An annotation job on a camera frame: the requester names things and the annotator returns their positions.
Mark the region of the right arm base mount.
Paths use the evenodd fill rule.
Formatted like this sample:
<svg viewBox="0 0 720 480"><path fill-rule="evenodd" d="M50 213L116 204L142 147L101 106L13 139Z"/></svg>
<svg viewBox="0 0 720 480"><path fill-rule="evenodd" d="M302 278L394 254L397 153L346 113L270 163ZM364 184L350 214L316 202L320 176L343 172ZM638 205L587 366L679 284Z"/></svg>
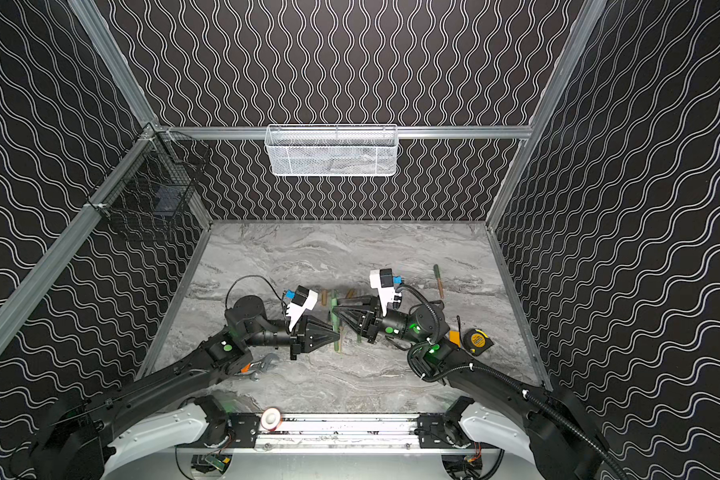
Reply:
<svg viewBox="0 0 720 480"><path fill-rule="evenodd" d="M443 414L421 414L413 433L422 449L473 449L474 442L459 424Z"/></svg>

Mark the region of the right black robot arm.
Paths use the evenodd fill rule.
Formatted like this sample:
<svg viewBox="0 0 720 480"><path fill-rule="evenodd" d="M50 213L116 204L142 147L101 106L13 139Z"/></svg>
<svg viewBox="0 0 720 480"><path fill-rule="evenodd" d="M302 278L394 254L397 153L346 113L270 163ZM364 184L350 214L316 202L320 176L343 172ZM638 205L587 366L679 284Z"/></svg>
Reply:
<svg viewBox="0 0 720 480"><path fill-rule="evenodd" d="M607 465L619 479L627 474L583 405L571 394L555 395L515 379L475 358L450 338L442 301L420 301L410 311L384 308L379 298L341 299L334 314L369 342L380 335L410 342L406 360L427 383L459 390L481 407L500 413L545 479L593 479Z"/></svg>

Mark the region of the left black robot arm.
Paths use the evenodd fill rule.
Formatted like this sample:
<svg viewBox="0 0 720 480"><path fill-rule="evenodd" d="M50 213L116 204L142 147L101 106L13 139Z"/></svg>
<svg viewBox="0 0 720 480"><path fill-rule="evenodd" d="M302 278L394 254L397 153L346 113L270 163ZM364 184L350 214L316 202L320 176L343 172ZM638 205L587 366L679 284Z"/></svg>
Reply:
<svg viewBox="0 0 720 480"><path fill-rule="evenodd" d="M269 320L260 297L243 296L226 309L225 328L175 363L108 395L58 401L29 449L36 477L102 479L171 446L225 446L228 415L203 390L249 368L254 347L285 347L295 359L337 341L313 306L295 297L295 321Z"/></svg>

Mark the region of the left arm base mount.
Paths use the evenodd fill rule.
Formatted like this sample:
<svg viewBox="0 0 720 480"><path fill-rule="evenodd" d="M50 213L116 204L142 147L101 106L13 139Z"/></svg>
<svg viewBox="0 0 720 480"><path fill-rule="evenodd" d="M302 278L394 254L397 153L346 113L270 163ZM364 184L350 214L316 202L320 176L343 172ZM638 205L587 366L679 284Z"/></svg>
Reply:
<svg viewBox="0 0 720 480"><path fill-rule="evenodd" d="M220 449L250 449L256 445L260 416L255 413L230 413Z"/></svg>

